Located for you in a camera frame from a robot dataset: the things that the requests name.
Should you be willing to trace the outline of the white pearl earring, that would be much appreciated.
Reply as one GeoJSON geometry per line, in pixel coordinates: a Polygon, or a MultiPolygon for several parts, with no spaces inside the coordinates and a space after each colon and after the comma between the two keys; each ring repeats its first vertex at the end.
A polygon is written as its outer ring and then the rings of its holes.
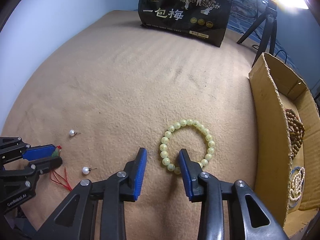
{"type": "Polygon", "coordinates": [[[74,136],[77,135],[77,134],[80,134],[80,132],[76,132],[76,131],[73,130],[73,129],[71,129],[71,130],[69,131],[69,136],[70,136],[70,137],[74,137],[74,136]]]}
{"type": "Polygon", "coordinates": [[[82,174],[84,175],[84,176],[86,176],[86,175],[88,175],[92,170],[95,170],[95,169],[97,169],[96,167],[87,167],[87,166],[84,166],[83,168],[82,168],[82,174]]]}

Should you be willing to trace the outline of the dark metal bangle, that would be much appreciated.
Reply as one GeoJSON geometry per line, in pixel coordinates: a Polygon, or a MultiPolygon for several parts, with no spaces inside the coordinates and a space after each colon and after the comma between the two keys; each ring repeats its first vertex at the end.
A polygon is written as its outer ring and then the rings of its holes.
{"type": "Polygon", "coordinates": [[[296,166],[290,174],[289,207],[295,207],[303,195],[305,168],[296,166]]]}

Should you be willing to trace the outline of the tan blanket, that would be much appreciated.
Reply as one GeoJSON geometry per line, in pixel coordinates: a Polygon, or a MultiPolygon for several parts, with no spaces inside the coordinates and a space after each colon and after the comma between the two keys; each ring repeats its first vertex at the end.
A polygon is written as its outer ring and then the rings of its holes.
{"type": "MultiPolygon", "coordinates": [[[[161,162],[169,126],[199,121],[215,141],[206,171],[255,186],[258,125],[249,81],[254,52],[228,31],[217,48],[201,40],[144,28],[134,11],[109,12],[57,49],[31,76],[2,130],[31,145],[62,147],[69,183],[83,166],[104,180],[143,147],[148,163],[142,194],[125,206],[128,239],[196,239],[200,205],[185,196],[182,178],[161,162]],[[69,136],[73,129],[80,134],[69,136]]],[[[305,127],[291,109],[291,149],[305,127]]]]}

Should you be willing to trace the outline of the cardboard box tray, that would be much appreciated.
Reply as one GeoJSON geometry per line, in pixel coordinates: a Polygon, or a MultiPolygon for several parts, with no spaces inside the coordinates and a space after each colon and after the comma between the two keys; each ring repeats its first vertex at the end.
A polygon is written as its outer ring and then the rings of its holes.
{"type": "Polygon", "coordinates": [[[289,237],[301,232],[319,211],[319,112],[305,82],[269,53],[249,72],[258,125],[258,168],[254,191],[289,237]],[[291,109],[305,127],[297,154],[291,149],[291,109]],[[303,195],[289,207],[290,174],[305,168],[303,195]]]}

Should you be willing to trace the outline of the blue patterned bed sheet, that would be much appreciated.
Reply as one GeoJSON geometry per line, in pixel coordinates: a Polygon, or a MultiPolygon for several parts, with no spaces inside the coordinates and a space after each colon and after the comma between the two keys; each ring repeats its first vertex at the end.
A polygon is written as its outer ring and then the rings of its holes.
{"type": "MultiPolygon", "coordinates": [[[[265,11],[265,8],[266,4],[257,4],[253,8],[249,8],[244,5],[233,5],[231,9],[231,14],[229,16],[227,28],[243,35],[253,24],[253,22],[265,11]]],[[[289,13],[289,16],[296,15],[298,12],[299,11],[286,11],[287,14],[289,13]]],[[[259,27],[253,33],[251,33],[251,35],[249,35],[249,38],[257,43],[260,43],[263,28],[264,23],[259,25],[259,27]]],[[[277,24],[276,46],[274,49],[274,53],[277,54],[277,56],[279,56],[280,59],[284,60],[285,64],[288,63],[292,68],[297,69],[293,62],[293,59],[291,59],[291,57],[288,55],[287,51],[285,50],[285,47],[282,46],[283,44],[281,44],[277,39],[281,33],[279,29],[279,24],[277,24]]]]}

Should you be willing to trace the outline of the black snack bag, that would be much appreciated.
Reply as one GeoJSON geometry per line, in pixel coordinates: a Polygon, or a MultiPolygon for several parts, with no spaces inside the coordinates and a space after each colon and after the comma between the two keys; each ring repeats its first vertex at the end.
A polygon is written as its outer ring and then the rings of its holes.
{"type": "Polygon", "coordinates": [[[142,25],[203,39],[220,47],[233,0],[139,0],[142,25]]]}

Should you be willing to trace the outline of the black tripod stand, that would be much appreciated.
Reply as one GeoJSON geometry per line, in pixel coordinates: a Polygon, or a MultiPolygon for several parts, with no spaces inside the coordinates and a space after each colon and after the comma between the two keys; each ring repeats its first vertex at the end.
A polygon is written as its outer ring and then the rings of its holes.
{"type": "Polygon", "coordinates": [[[248,38],[249,35],[251,35],[251,33],[253,33],[263,22],[265,23],[263,33],[252,65],[254,65],[260,55],[266,51],[268,43],[270,43],[269,53],[271,55],[274,54],[277,35],[277,4],[275,1],[267,0],[265,11],[253,22],[244,35],[240,37],[237,44],[242,44],[242,42],[244,42],[244,40],[248,38]]]}

